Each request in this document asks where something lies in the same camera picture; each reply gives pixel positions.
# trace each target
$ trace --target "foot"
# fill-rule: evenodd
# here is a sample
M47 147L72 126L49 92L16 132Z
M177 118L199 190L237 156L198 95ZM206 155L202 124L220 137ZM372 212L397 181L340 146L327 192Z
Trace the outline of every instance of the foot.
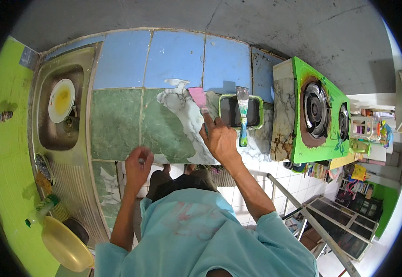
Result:
M190 175L195 170L196 164L186 164L186 170L184 170L184 174Z
M169 173L171 171L171 165L169 163L166 163L166 164L163 164L162 166L164 167L162 172L164 172L165 174L169 175Z

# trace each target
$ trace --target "blue tile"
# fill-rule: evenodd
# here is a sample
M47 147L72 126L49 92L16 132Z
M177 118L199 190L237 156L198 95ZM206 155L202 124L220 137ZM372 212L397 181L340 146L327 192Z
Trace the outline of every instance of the blue tile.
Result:
M181 79L188 86L202 85L204 34L193 32L156 31L153 33L147 60L144 86L172 88L165 79Z
M241 42L207 36L205 42L204 90L235 93L235 86L252 93L250 47Z
M131 30L107 34L93 89L141 87L150 32Z
M273 103L273 66L281 62L280 58L252 47L253 95Z
M61 48L58 48L54 52L48 54L45 57L44 60L48 60L48 59L50 59L50 58L52 58L54 56L57 56L57 55L59 55L61 53L64 53L66 51L69 51L69 50L72 50L72 49L75 49L75 48L78 48L78 47L81 47L81 46L84 46L84 45L88 45L88 44L91 44L91 43L103 41L105 37L106 37L106 34L102 34L102 35L92 36L90 38L80 39L79 41L72 42L72 43L67 44L67 45L65 45L65 46L63 46Z

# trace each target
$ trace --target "white plate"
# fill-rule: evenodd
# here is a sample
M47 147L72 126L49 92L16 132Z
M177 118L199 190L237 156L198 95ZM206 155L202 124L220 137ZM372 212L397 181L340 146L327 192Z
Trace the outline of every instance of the white plate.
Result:
M70 114L75 102L75 86L69 79L59 81L49 100L49 117L54 123L62 122Z

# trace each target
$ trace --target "person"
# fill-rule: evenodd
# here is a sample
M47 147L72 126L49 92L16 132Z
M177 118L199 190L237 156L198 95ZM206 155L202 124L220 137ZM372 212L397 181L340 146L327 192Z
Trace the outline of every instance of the person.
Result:
M204 174L171 180L165 168L152 174L140 203L142 239L132 250L135 197L154 159L148 148L137 147L125 163L126 188L110 242L96 246L95 276L317 277L314 256L287 229L243 164L236 131L207 114L200 135L237 183L256 230L240 225Z

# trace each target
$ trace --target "gas stove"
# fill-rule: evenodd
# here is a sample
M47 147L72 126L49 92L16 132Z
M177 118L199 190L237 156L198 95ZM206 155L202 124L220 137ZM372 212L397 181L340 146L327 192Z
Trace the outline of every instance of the gas stove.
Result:
M275 65L273 77L272 160L306 163L346 156L350 107L342 91L298 57Z

